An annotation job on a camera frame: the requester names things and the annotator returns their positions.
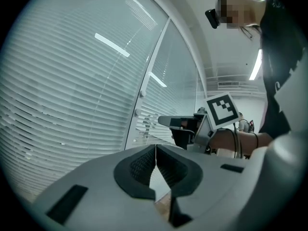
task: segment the ceiling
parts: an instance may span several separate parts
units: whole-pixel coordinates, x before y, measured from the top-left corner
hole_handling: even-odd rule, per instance
[[[191,30],[197,43],[206,74],[207,94],[232,91],[236,95],[265,97],[261,71],[249,81],[257,59],[260,37],[248,39],[238,29],[225,25],[213,29],[205,11],[215,7],[216,0],[170,0]]]

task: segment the black cable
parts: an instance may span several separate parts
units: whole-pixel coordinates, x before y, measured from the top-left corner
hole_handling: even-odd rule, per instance
[[[231,132],[232,136],[233,136],[233,140],[234,140],[234,155],[236,155],[236,141],[235,141],[234,133],[229,128],[224,128],[224,130],[229,130]]]
[[[259,139],[258,139],[258,136],[255,134],[255,133],[253,133],[254,135],[255,135],[255,137],[256,137],[256,139],[257,139],[257,147],[256,148],[258,148],[259,147]]]
[[[235,123],[233,123],[233,126],[234,126],[234,133],[235,133],[235,137],[236,137],[236,142],[240,141],[240,143],[241,143],[241,140],[239,140],[239,138],[237,136]],[[240,158],[243,158],[243,152],[242,152],[242,146],[241,145],[240,145]]]

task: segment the white wall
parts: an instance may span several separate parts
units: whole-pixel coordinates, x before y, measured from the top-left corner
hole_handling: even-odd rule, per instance
[[[252,98],[233,98],[233,100],[238,111],[243,114],[244,119],[247,121],[254,121],[255,133],[259,132],[265,100]],[[226,128],[233,129],[233,125],[229,125]]]

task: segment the black shirt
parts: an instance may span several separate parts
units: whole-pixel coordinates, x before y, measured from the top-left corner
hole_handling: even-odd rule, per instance
[[[275,139],[287,133],[290,127],[274,95],[295,71],[307,41],[279,0],[267,0],[260,28],[263,79],[268,99],[260,132]]]

